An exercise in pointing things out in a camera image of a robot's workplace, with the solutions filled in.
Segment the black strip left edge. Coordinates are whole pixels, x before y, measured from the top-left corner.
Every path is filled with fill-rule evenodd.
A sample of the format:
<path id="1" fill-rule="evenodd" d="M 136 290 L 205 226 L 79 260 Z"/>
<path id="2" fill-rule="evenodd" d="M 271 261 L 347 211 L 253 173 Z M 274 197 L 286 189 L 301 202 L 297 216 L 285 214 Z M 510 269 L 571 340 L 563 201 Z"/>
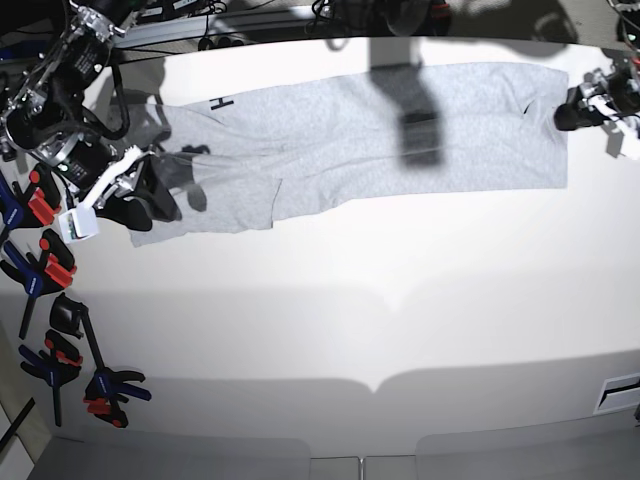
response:
<path id="1" fill-rule="evenodd" d="M 0 441 L 0 450 L 3 451 L 5 447 L 9 444 L 9 441 L 17 434 L 18 429 L 23 424 L 25 419 L 31 413 L 32 409 L 35 406 L 34 398 L 30 398 L 28 402 L 21 409 L 17 417 L 10 423 L 9 427 L 5 431 L 4 435 Z"/>

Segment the blue red clamp upper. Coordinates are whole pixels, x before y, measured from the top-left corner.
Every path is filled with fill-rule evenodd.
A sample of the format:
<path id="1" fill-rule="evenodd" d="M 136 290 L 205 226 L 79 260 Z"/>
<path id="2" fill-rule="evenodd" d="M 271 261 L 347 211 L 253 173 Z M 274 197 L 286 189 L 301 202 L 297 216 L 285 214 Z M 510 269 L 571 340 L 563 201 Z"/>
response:
<path id="1" fill-rule="evenodd" d="M 60 209 L 60 192 L 51 171 L 43 164 L 38 163 L 31 170 L 25 190 L 17 181 L 9 185 L 1 175 L 1 244 L 15 230 L 51 225 Z"/>

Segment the grey T-shirt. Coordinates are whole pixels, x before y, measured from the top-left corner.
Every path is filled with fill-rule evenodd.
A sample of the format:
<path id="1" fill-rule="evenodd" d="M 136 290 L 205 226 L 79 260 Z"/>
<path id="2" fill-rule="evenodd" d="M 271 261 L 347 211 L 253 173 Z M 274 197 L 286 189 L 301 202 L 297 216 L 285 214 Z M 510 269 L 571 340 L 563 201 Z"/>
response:
<path id="1" fill-rule="evenodd" d="M 184 106 L 134 103 L 128 142 L 178 216 L 137 247 L 189 233 L 266 230 L 348 201 L 562 189 L 567 137 L 553 115 L 566 73 L 523 63 L 388 66 Z"/>

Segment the blue red clamp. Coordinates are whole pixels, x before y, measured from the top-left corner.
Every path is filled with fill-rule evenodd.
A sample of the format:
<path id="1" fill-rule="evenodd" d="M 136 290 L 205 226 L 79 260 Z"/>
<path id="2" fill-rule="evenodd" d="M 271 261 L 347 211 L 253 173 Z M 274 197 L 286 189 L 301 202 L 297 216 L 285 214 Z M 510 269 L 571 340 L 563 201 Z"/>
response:
<path id="1" fill-rule="evenodd" d="M 43 231 L 39 240 L 40 254 L 22 254 L 9 240 L 2 247 L 7 260 L 1 261 L 1 270 L 23 287 L 27 302 L 18 336 L 25 340 L 37 300 L 46 295 L 63 292 L 73 282 L 77 267 L 75 257 L 52 229 Z"/>
<path id="2" fill-rule="evenodd" d="M 54 424 L 61 427 L 61 389 L 79 377 L 83 356 L 69 340 L 54 329 L 46 331 L 44 346 L 46 350 L 36 353 L 26 345 L 20 345 L 18 352 L 23 359 L 20 368 L 28 375 L 43 380 L 51 389 Z"/>
<path id="3" fill-rule="evenodd" d="M 60 192 L 51 171 L 43 164 L 38 163 L 31 170 L 25 190 L 17 181 L 9 185 L 1 175 L 1 244 L 15 230 L 51 225 L 60 209 Z"/>

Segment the white label black mark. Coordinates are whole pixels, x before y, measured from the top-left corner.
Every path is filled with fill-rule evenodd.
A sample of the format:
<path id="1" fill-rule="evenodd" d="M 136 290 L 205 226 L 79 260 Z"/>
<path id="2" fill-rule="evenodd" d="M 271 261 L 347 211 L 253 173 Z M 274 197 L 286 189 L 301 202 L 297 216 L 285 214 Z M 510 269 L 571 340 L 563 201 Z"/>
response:
<path id="1" fill-rule="evenodd" d="M 598 394 L 594 415 L 636 408 L 639 404 L 639 374 L 610 378 L 604 381 Z"/>

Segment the long bar clamp black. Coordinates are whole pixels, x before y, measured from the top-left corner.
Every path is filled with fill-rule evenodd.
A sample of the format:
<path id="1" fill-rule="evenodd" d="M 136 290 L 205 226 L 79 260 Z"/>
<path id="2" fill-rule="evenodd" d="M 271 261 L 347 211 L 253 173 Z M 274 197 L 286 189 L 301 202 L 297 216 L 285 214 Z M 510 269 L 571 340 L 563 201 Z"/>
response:
<path id="1" fill-rule="evenodd" d="M 146 376 L 135 370 L 116 371 L 105 363 L 89 308 L 64 293 L 54 300 L 50 325 L 58 333 L 84 338 L 88 343 L 95 369 L 83 397 L 87 412 L 115 428 L 127 428 L 129 420 L 122 404 L 131 398 L 146 402 L 152 399 L 151 392 L 141 387 Z"/>

